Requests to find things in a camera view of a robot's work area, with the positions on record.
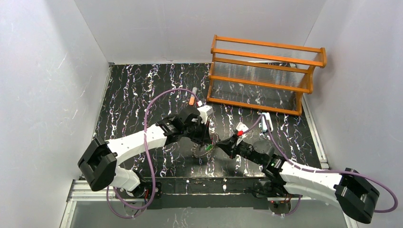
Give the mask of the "green headed key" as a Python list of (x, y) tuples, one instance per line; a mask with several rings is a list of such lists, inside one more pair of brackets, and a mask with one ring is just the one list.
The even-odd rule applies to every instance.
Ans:
[(206, 145), (206, 146), (205, 146), (205, 151), (206, 151), (206, 152), (209, 152), (212, 148), (213, 148), (213, 145), (212, 145), (212, 144)]

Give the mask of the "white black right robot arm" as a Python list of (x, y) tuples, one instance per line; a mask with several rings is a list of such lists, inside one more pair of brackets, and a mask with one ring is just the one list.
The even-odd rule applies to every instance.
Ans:
[(340, 208), (350, 218), (364, 224), (372, 221), (379, 191), (354, 169), (345, 173), (325, 173), (301, 164), (292, 165), (276, 154), (267, 140), (253, 144), (237, 135), (216, 143), (230, 158), (237, 155), (262, 166), (262, 172), (276, 183), (279, 193), (303, 195)]

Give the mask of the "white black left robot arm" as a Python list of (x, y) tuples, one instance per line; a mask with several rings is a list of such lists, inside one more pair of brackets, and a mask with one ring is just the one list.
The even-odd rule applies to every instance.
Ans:
[(166, 117), (146, 130), (105, 141), (94, 138), (77, 165), (92, 191), (108, 186), (134, 191), (143, 182), (132, 170), (120, 167), (126, 160), (145, 152), (189, 138), (199, 145), (212, 143), (208, 117), (213, 113), (210, 105), (186, 107), (179, 114)]

